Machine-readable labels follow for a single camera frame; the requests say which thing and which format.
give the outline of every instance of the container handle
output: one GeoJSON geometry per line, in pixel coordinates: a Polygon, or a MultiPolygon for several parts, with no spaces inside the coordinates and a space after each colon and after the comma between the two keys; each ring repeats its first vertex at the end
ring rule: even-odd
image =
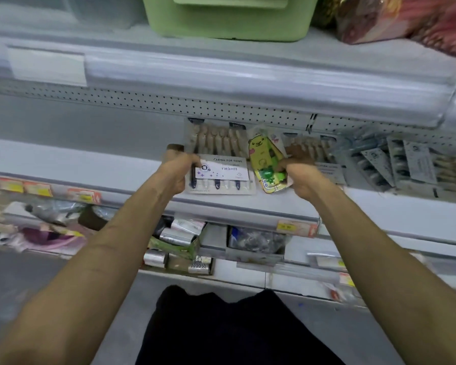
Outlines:
{"type": "Polygon", "coordinates": [[[285,9],[289,0],[174,0],[179,5],[285,9]]]}

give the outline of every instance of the person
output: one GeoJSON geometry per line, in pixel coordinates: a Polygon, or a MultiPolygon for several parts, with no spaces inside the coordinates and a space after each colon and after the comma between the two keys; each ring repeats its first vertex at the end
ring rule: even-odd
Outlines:
{"type": "MultiPolygon", "coordinates": [[[[280,162],[326,225],[359,293],[406,364],[456,364],[456,291],[390,239],[298,147],[280,162]]],[[[162,165],[35,297],[0,342],[0,365],[91,363],[132,285],[164,208],[196,155],[168,147],[162,165]]],[[[343,363],[276,294],[228,304],[167,288],[137,364],[343,363]]]]}

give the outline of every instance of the hand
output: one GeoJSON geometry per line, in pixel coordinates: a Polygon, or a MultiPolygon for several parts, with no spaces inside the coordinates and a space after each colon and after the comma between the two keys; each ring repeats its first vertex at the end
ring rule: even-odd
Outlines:
{"type": "Polygon", "coordinates": [[[315,194],[316,184],[327,179],[316,168],[314,159],[304,152],[301,146],[293,144],[286,148],[286,152],[292,157],[280,160],[275,170],[286,170],[294,181],[292,188],[296,195],[310,201],[315,194]]]}
{"type": "Polygon", "coordinates": [[[201,167],[201,160],[195,154],[186,154],[184,147],[178,144],[170,144],[167,146],[167,151],[164,153],[162,165],[159,166],[157,172],[167,177],[174,183],[173,193],[177,195],[184,191],[184,177],[191,169],[192,165],[201,167]]]}

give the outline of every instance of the right arm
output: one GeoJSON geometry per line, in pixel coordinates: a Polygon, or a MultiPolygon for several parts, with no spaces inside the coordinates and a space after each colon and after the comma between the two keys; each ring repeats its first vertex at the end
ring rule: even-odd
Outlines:
{"type": "Polygon", "coordinates": [[[456,291],[396,244],[310,159],[281,161],[371,313],[408,365],[456,364],[456,291]]]}

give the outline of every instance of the left arm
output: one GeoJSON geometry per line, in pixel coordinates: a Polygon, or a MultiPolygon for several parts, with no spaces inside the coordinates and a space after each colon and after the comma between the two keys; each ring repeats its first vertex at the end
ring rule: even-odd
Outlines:
{"type": "Polygon", "coordinates": [[[0,343],[0,365],[89,364],[125,299],[167,203],[196,155],[168,149],[115,217],[23,308],[0,343]]]}

